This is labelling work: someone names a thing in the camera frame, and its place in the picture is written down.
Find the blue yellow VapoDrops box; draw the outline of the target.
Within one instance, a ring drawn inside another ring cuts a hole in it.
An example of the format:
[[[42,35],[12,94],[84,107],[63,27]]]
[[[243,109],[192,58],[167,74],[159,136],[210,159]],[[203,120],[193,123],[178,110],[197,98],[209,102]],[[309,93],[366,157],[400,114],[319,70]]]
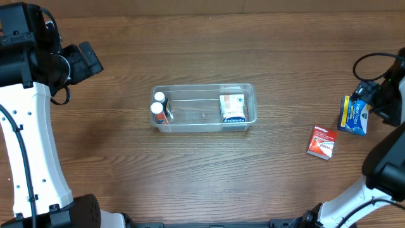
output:
[[[340,104],[340,115],[337,128],[359,136],[367,133],[370,105],[358,99],[352,101],[350,96],[344,96]]]

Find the black bottle white cap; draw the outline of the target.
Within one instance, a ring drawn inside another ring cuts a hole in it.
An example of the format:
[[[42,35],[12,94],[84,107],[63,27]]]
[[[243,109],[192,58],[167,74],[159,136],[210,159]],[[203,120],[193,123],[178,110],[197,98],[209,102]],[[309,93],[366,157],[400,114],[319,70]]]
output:
[[[166,118],[169,121],[172,121],[173,115],[171,114],[171,106],[169,99],[166,97],[166,95],[163,92],[157,92],[154,94],[154,100],[163,105],[163,111],[165,113]]]

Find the orange tube white cap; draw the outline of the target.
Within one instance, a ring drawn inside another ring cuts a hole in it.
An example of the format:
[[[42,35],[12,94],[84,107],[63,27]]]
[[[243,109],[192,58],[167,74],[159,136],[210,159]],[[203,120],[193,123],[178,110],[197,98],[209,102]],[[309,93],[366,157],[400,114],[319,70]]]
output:
[[[165,115],[163,105],[160,102],[154,102],[150,107],[151,112],[156,117],[156,121],[159,124],[169,124],[169,121]]]

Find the clear plastic container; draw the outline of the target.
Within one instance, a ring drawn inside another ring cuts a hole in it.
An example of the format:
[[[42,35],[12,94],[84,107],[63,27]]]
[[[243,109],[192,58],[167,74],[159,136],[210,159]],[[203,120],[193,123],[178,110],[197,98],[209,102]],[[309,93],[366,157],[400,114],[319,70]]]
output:
[[[252,84],[198,84],[159,85],[152,89],[154,95],[162,92],[170,102],[173,120],[169,124],[159,123],[151,113],[151,125],[164,133],[184,132],[230,132],[245,131],[258,119],[256,90]],[[225,123],[221,111],[220,96],[242,94],[244,96],[245,122]]]

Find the white orange plaster box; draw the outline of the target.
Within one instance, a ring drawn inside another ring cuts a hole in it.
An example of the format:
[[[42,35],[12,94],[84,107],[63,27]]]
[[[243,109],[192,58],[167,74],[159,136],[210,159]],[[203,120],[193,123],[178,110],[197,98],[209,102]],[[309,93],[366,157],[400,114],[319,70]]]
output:
[[[223,123],[246,122],[243,94],[220,95],[220,106]]]

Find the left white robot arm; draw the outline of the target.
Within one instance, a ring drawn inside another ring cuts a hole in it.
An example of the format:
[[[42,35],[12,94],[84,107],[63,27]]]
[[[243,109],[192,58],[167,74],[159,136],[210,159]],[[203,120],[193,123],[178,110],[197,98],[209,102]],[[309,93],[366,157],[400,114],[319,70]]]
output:
[[[1,45],[1,127],[14,184],[14,217],[6,227],[127,226],[93,194],[73,196],[51,125],[53,96],[102,70],[88,42],[61,47],[30,34]]]

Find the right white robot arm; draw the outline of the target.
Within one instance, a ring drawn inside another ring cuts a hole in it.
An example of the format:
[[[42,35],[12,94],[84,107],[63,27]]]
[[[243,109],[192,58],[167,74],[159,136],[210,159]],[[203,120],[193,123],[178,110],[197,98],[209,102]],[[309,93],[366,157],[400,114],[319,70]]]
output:
[[[357,221],[386,205],[403,208],[404,201],[404,50],[377,78],[359,79],[350,96],[342,98],[338,128],[363,136],[374,113],[395,129],[363,162],[361,177],[331,201],[320,203],[286,227],[356,227]]]

